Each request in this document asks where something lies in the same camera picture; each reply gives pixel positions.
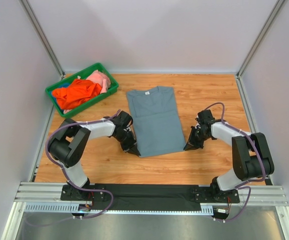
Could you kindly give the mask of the grey-blue t shirt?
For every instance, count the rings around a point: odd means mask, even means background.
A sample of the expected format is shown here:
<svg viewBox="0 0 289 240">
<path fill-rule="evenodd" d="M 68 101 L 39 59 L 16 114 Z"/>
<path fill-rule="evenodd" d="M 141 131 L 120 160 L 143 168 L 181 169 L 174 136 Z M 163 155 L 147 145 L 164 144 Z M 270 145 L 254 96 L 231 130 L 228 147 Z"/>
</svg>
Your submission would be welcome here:
<svg viewBox="0 0 289 240">
<path fill-rule="evenodd" d="M 186 145 L 173 87 L 126 93 L 140 157 L 182 152 Z"/>
</svg>

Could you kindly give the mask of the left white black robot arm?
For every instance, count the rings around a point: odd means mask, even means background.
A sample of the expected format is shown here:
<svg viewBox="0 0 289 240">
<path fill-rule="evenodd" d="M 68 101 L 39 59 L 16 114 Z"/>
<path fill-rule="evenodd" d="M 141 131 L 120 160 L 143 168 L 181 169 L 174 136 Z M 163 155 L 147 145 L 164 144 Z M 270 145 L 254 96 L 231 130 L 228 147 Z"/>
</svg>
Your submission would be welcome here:
<svg viewBox="0 0 289 240">
<path fill-rule="evenodd" d="M 125 111 L 105 116 L 96 121 L 65 119 L 45 144 L 45 153 L 51 162 L 60 167 L 67 183 L 62 188 L 62 201 L 91 201 L 94 196 L 81 158 L 89 140 L 115 138 L 125 153 L 140 156 L 137 140 L 131 130 L 133 118 Z"/>
</svg>

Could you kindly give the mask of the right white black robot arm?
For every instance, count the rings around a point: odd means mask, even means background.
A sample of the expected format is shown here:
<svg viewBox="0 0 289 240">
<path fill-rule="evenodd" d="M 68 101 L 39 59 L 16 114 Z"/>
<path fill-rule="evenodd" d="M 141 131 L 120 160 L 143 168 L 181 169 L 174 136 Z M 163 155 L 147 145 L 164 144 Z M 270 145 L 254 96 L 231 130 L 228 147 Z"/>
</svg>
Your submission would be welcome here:
<svg viewBox="0 0 289 240">
<path fill-rule="evenodd" d="M 200 111 L 191 127 L 184 151 L 202 149 L 206 140 L 221 140 L 231 147 L 232 168 L 212 179 L 209 186 L 192 189 L 198 203 L 239 203 L 238 189 L 263 181 L 275 171 L 265 135 L 237 129 L 223 119 L 215 119 L 211 110 Z"/>
</svg>

